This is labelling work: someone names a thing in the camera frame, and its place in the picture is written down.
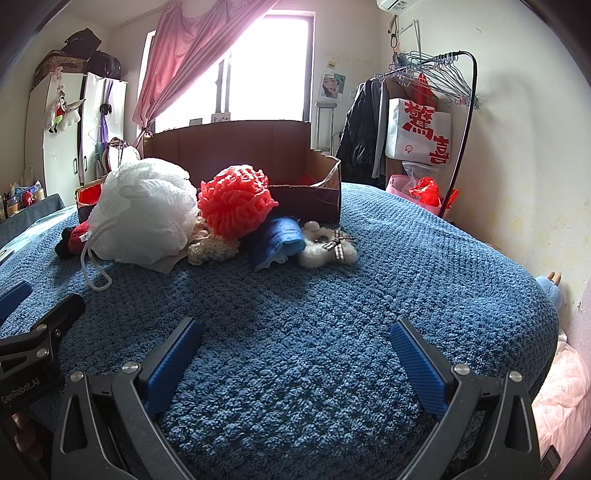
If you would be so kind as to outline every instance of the pink bedding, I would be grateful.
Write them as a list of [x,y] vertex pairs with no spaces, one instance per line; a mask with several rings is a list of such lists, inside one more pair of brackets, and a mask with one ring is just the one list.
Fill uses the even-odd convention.
[[556,479],[591,427],[591,372],[579,354],[558,342],[548,377],[532,403],[540,455],[554,445],[562,458]]

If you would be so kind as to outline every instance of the white bag with red characters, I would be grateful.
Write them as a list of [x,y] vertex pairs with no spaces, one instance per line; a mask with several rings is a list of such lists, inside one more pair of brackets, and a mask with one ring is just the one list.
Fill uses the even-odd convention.
[[390,100],[386,156],[429,165],[449,163],[452,116],[412,100]]

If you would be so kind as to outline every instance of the white wardrobe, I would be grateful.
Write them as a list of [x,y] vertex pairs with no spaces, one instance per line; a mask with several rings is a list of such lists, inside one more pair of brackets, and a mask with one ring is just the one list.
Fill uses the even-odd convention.
[[33,176],[43,185],[46,196],[58,193],[69,206],[76,203],[74,191],[79,186],[96,180],[100,106],[104,103],[111,106],[111,112],[105,116],[108,140],[123,139],[127,83],[93,73],[64,73],[62,84],[66,103],[86,99],[79,110],[82,119],[63,132],[43,130],[45,113],[57,95],[56,77],[47,75],[29,96],[25,167],[33,167]]

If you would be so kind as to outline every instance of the blue blanket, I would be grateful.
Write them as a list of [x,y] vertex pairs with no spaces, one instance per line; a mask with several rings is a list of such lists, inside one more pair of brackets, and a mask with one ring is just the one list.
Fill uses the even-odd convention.
[[[307,271],[290,260],[253,273],[240,254],[201,267],[183,260],[164,276],[105,262],[113,286],[97,293],[78,259],[53,252],[74,223],[0,267],[3,290],[33,286],[0,337],[79,293],[86,313],[63,338],[62,369],[108,374],[141,361],[183,316],[200,319],[203,345],[158,420],[198,478],[395,478],[434,424],[389,343],[396,319],[478,374],[520,371],[532,395],[556,347],[556,310],[523,268],[373,187],[343,185],[342,226],[359,251],[352,267]],[[33,405],[49,426],[60,394]]]

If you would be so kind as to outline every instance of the ceiling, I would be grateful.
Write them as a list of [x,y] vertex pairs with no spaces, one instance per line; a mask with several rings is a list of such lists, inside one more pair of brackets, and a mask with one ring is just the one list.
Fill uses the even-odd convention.
[[168,1],[170,0],[72,0],[65,11],[74,17],[113,30]]

